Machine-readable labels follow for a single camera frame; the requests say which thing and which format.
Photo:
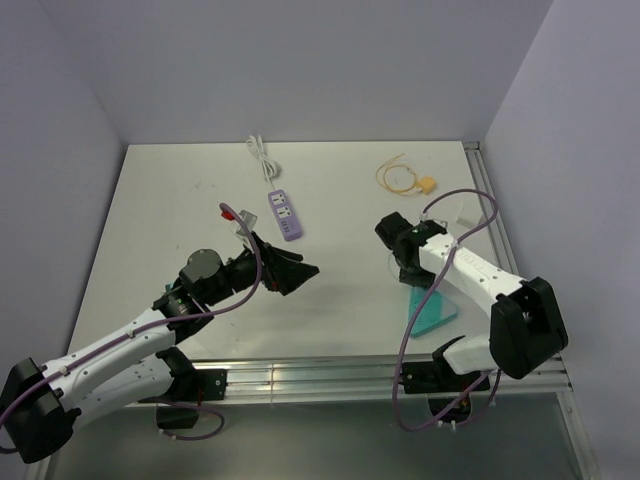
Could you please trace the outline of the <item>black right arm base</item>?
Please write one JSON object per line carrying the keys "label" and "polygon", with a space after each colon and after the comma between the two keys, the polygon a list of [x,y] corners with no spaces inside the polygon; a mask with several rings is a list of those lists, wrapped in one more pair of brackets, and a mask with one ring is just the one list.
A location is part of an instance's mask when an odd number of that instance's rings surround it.
{"label": "black right arm base", "polygon": [[[480,378],[481,372],[471,372],[458,375],[446,363],[434,361],[404,362],[401,368],[400,385],[407,395],[416,394],[459,394],[474,381]],[[489,379],[484,379],[474,390],[488,391]],[[439,398],[428,400],[432,415],[436,415],[450,403],[453,398]],[[468,420],[472,413],[472,401],[466,396],[460,403],[450,410],[442,419],[443,422],[462,422]]]}

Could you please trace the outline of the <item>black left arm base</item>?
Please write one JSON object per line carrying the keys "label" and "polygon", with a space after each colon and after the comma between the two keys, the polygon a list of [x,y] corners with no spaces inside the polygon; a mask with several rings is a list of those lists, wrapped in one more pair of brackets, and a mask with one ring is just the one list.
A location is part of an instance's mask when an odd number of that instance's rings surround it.
{"label": "black left arm base", "polygon": [[208,401],[225,397],[227,371],[225,369],[196,369],[184,378],[176,378],[177,387],[161,395],[155,420],[160,430],[175,432],[191,430],[204,417],[200,408]]}

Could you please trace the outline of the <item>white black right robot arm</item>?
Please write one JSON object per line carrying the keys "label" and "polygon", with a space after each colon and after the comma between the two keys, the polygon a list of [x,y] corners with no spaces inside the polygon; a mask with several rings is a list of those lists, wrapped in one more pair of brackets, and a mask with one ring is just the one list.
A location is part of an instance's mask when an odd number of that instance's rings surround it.
{"label": "white black right robot arm", "polygon": [[568,334],[552,286],[505,272],[458,244],[432,220],[410,224],[399,213],[375,232],[399,266],[399,281],[435,285],[438,275],[473,300],[489,318],[486,334],[461,336],[432,353],[433,378],[452,390],[469,373],[500,370],[520,380],[564,350]]}

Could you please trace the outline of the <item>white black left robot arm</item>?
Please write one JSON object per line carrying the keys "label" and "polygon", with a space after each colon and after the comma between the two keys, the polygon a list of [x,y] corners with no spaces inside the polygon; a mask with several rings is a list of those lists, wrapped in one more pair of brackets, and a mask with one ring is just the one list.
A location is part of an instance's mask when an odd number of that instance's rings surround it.
{"label": "white black left robot arm", "polygon": [[286,296],[319,272],[257,234],[229,260],[195,251],[172,286],[124,327],[64,357],[12,367],[1,392],[1,428],[12,445],[2,454],[35,463],[113,410],[140,401],[181,408],[197,399],[200,377],[178,346],[220,315],[217,304],[260,286]]}

